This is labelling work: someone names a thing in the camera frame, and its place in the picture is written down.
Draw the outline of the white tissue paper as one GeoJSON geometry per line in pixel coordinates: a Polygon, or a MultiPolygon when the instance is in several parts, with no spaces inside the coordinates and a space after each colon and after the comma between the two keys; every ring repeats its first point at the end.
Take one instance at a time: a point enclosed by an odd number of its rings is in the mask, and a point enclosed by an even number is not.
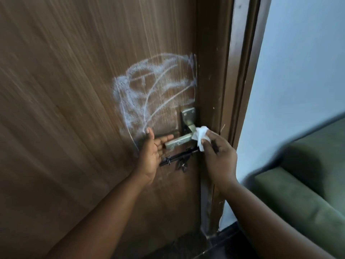
{"type": "Polygon", "coordinates": [[[206,140],[209,143],[211,143],[211,140],[206,135],[208,130],[209,129],[208,129],[207,126],[201,126],[201,127],[196,127],[196,131],[193,132],[192,140],[196,140],[197,141],[197,146],[198,146],[200,152],[204,152],[204,147],[203,147],[202,140],[206,140]]]}

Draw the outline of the person's left hand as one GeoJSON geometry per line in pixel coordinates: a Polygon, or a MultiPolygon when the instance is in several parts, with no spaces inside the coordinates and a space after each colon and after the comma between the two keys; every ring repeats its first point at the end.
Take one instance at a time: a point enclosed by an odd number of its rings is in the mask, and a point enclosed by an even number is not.
{"type": "Polygon", "coordinates": [[[144,186],[153,182],[158,166],[165,154],[164,145],[156,146],[154,139],[154,132],[151,127],[148,127],[146,129],[146,139],[134,169],[135,176],[144,186]]]}

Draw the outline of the person's right forearm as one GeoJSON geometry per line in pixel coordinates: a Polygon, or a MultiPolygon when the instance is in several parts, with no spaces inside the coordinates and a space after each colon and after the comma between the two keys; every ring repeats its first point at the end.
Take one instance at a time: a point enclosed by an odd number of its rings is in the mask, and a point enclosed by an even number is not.
{"type": "Polygon", "coordinates": [[[236,179],[214,180],[257,254],[264,259],[335,259],[291,227],[236,179]]]}

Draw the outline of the green sofa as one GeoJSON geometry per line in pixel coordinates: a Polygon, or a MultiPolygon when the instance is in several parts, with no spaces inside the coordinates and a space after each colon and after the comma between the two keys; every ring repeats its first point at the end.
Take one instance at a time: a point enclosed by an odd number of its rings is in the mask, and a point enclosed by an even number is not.
{"type": "Polygon", "coordinates": [[[252,191],[283,220],[345,259],[345,118],[286,145],[252,191]]]}

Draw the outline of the black sliding door bolt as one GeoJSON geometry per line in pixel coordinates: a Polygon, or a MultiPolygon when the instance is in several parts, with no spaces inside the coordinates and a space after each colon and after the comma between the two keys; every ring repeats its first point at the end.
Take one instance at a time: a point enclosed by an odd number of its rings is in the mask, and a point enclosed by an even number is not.
{"type": "Polygon", "coordinates": [[[165,165],[171,165],[172,163],[176,162],[175,170],[182,170],[185,173],[188,169],[188,160],[194,153],[199,152],[199,147],[196,145],[194,147],[187,148],[185,151],[178,153],[173,156],[165,157],[159,164],[159,167],[163,167],[165,165]]]}

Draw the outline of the brown wooden door frame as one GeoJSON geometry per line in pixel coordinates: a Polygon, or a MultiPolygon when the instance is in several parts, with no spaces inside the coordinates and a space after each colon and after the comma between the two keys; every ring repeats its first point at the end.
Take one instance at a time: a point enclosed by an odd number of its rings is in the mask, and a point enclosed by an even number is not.
{"type": "Polygon", "coordinates": [[[197,0],[198,124],[235,149],[272,0],[197,0]]]}

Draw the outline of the person's left forearm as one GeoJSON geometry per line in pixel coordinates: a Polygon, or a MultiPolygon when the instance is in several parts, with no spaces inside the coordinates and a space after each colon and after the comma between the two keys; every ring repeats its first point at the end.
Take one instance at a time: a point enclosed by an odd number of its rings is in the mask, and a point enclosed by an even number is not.
{"type": "Polygon", "coordinates": [[[45,259],[110,259],[156,169],[135,169],[46,255],[45,259]]]}

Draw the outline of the person's right hand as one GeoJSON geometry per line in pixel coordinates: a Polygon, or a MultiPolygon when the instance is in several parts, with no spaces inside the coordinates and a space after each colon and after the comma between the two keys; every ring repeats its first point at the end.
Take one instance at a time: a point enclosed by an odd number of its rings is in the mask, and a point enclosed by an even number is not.
{"type": "Polygon", "coordinates": [[[220,135],[208,130],[206,135],[211,140],[213,154],[205,154],[209,177],[220,192],[225,193],[238,183],[236,178],[237,152],[220,135]]]}

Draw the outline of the brown wooden door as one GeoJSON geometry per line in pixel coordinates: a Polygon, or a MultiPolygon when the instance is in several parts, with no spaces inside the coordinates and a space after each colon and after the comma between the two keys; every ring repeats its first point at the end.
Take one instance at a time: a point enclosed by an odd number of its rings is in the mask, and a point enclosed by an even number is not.
{"type": "Polygon", "coordinates": [[[44,257],[196,107],[197,0],[0,0],[0,259],[44,257]]]}

